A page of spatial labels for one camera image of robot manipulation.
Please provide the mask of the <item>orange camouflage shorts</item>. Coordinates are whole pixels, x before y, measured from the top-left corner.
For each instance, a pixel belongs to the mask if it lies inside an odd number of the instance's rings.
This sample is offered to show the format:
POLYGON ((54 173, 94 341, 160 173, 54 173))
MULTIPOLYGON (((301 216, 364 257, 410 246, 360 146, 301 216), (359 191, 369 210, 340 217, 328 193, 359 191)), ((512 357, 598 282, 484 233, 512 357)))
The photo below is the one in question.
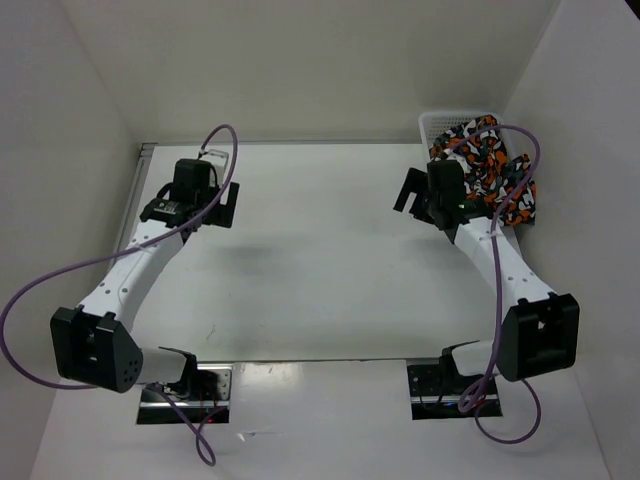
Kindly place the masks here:
POLYGON ((497 124, 489 114, 458 123, 437 134, 429 148, 431 161, 454 159, 461 165, 466 197, 483 201, 491 214, 524 178, 531 160, 526 154, 512 157, 501 133, 495 130, 479 134, 456 150, 451 147, 476 130, 497 124))

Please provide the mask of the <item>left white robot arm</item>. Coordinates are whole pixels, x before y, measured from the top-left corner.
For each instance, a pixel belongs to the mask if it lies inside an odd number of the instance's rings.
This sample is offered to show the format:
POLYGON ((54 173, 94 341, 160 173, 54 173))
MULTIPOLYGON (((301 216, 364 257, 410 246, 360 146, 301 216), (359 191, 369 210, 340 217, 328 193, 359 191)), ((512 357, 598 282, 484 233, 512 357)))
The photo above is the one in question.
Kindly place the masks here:
POLYGON ((99 285, 75 308, 59 308, 50 321, 59 374, 124 393, 136 384, 162 383, 185 400, 200 385, 194 354, 141 347, 133 323, 166 265, 201 226, 229 228, 239 186, 225 184, 228 154, 211 150, 176 162, 171 182, 144 207, 128 245, 99 285))

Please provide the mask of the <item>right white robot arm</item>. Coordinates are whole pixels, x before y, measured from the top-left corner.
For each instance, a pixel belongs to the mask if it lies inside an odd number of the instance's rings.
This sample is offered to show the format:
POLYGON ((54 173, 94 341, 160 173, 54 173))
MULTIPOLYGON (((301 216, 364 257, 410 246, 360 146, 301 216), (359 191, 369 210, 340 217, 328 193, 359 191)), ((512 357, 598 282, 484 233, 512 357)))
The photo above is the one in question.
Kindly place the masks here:
POLYGON ((443 232, 473 263, 496 295, 499 329, 490 341, 456 345, 438 370, 440 385, 460 393, 474 375, 491 372, 516 382, 572 367, 580 307, 542 281, 511 245, 481 199, 465 193, 462 167, 436 161, 408 170, 394 208, 443 232))

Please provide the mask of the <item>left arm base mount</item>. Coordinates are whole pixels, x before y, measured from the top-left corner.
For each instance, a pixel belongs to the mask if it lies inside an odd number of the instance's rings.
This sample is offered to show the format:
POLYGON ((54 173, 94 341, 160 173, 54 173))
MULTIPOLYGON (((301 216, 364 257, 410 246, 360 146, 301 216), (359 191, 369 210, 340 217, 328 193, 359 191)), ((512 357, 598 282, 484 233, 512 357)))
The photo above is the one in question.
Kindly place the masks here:
MULTIPOLYGON (((162 384, 168 396, 195 425, 227 424, 230 417, 233 365, 230 363, 200 363, 189 386, 162 384)), ((137 425, 171 425, 181 417, 162 395, 149 387, 142 390, 137 425)))

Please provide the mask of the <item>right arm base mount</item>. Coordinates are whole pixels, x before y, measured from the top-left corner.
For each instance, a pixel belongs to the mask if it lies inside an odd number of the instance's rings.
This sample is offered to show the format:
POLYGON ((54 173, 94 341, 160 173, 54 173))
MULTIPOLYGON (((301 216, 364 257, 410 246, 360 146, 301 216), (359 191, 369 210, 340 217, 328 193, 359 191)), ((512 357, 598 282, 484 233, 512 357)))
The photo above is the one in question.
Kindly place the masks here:
POLYGON ((406 372, 414 421, 469 418, 479 406, 483 406, 480 417, 502 416, 494 380, 489 382, 485 393, 470 411, 459 410, 460 397, 469 386, 482 378, 481 374, 462 376, 451 362, 436 358, 408 361, 406 372))

